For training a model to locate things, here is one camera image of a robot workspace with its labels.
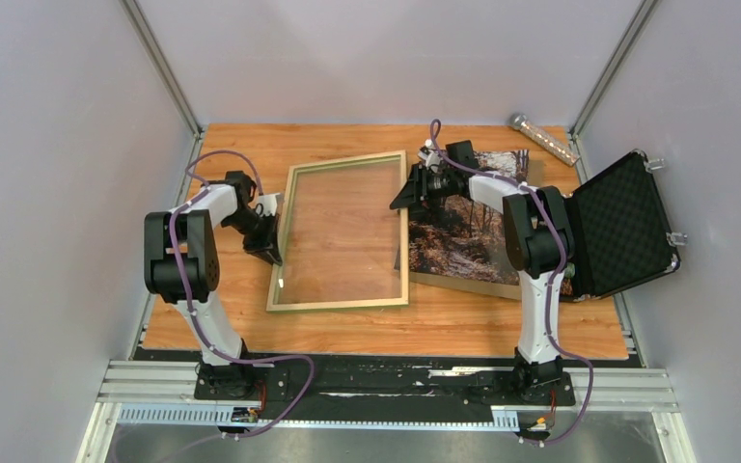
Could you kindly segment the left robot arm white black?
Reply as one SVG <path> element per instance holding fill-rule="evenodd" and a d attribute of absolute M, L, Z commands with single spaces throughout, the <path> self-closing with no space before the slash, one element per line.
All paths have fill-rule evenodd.
<path fill-rule="evenodd" d="M 257 373 L 243 358 L 245 341 L 228 320 L 217 292 L 221 265 L 214 232 L 232 228 L 242 235 L 246 254 L 280 265 L 282 201 L 280 193 L 261 193 L 244 172 L 229 171 L 184 204 L 145 217 L 145 285 L 190 326 L 201 347 L 198 381 L 214 393 L 240 399 L 257 386 Z"/>

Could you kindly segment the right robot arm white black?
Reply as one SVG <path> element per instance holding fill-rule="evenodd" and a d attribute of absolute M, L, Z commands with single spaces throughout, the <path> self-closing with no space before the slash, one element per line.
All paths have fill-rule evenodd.
<path fill-rule="evenodd" d="M 390 208 L 422 213 L 440 199 L 459 196 L 501 214 L 522 310 L 508 390 L 524 403 L 550 403 L 563 384 L 557 315 L 573 241 L 561 194 L 554 187 L 538 189 L 486 171 L 469 141 L 439 148 L 428 140 L 421 152 Z"/>

